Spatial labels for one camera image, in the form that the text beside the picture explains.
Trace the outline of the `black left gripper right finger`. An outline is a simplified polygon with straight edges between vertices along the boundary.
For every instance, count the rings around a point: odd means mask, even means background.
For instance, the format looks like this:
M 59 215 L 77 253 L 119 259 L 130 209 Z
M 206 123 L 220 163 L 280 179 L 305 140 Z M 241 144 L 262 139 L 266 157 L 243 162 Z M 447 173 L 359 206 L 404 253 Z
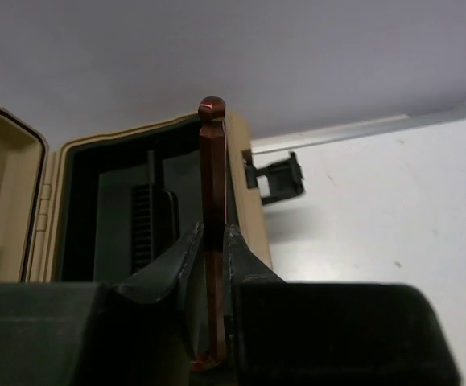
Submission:
M 224 234 L 240 385 L 459 385 L 426 297 L 402 284 L 286 282 Z

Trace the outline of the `tan plastic toolbox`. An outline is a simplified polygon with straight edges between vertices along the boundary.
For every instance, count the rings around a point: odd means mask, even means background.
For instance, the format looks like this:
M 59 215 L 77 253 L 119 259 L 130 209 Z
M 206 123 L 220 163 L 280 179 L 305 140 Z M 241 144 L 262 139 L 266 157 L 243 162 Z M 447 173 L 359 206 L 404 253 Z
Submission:
M 236 224 L 271 265 L 263 207 L 304 193 L 295 153 L 254 165 L 249 127 L 216 96 L 193 114 L 50 150 L 0 107 L 0 282 L 115 284 L 196 222 Z

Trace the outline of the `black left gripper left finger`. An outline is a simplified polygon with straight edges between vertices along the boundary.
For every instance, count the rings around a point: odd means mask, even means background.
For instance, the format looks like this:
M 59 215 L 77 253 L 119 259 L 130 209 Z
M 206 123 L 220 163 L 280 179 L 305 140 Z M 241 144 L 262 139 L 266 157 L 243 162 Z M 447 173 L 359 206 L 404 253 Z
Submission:
M 122 283 L 0 284 L 0 385 L 185 385 L 203 227 Z

